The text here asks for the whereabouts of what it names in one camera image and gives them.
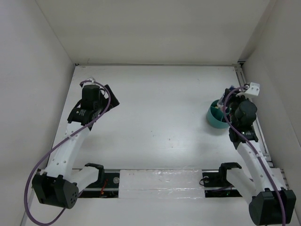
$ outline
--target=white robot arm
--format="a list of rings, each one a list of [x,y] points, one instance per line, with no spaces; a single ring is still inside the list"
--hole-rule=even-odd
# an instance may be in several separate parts
[[[44,173],[33,177],[32,186],[40,203],[71,209],[87,186],[104,183],[104,169],[99,164],[87,163],[81,171],[71,174],[79,149],[96,118],[119,105],[108,85],[104,87],[109,98],[105,98],[102,89],[91,82],[83,86],[82,99],[68,117],[65,136],[69,139],[49,159]]]
[[[223,109],[230,108],[230,115],[225,119],[230,123],[230,140],[246,163],[252,179],[238,163],[228,162],[221,164],[218,173],[203,173],[207,181],[204,186],[234,186],[248,203],[251,219],[256,225],[288,224],[296,196],[273,175],[253,129],[257,107],[248,98],[258,96],[259,89],[260,85],[252,82],[243,86],[242,91],[231,87],[225,90],[219,101]]]

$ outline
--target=red wire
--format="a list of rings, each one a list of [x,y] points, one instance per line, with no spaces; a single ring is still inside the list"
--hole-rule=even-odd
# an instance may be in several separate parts
[[[108,179],[105,180],[104,185],[103,185],[103,187],[102,187],[102,189],[100,191],[100,194],[103,194],[103,190],[107,186],[107,183],[108,183]]]

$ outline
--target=green cup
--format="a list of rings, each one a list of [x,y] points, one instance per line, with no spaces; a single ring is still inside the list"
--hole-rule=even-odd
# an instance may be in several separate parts
[[[217,129],[226,129],[229,127],[228,123],[224,119],[224,114],[220,108],[216,108],[216,104],[219,100],[215,100],[210,105],[207,112],[207,120],[209,124]]]

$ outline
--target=transparent tape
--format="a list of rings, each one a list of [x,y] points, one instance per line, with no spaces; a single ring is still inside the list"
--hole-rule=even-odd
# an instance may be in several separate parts
[[[121,170],[119,198],[200,199],[202,170]]]

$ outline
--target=white table surface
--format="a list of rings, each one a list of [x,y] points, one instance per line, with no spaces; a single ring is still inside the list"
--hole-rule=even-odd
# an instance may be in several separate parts
[[[81,99],[79,83],[93,76],[109,84],[120,105],[92,128],[74,163],[105,169],[217,169],[222,162],[244,165],[228,129],[207,120],[210,104],[230,85],[231,66],[78,66],[54,144],[64,137],[67,118]]]
[[[105,169],[194,169],[196,189],[173,195],[158,190],[161,187],[130,189],[125,185],[138,177],[125,177],[123,171],[120,198],[78,199],[54,226],[253,226],[242,198],[205,199],[198,185],[201,171],[196,174],[197,169],[218,169],[222,162],[235,161],[245,167],[228,130],[214,129],[206,121],[210,104],[226,87],[238,86],[233,67],[77,66],[55,144],[63,138],[67,117],[81,98],[79,83],[91,76],[109,84],[120,105],[93,126],[74,168],[92,162]],[[48,222],[59,208],[39,204],[34,197],[31,211]],[[25,225],[34,224],[27,220]],[[295,215],[290,225],[299,225]]]

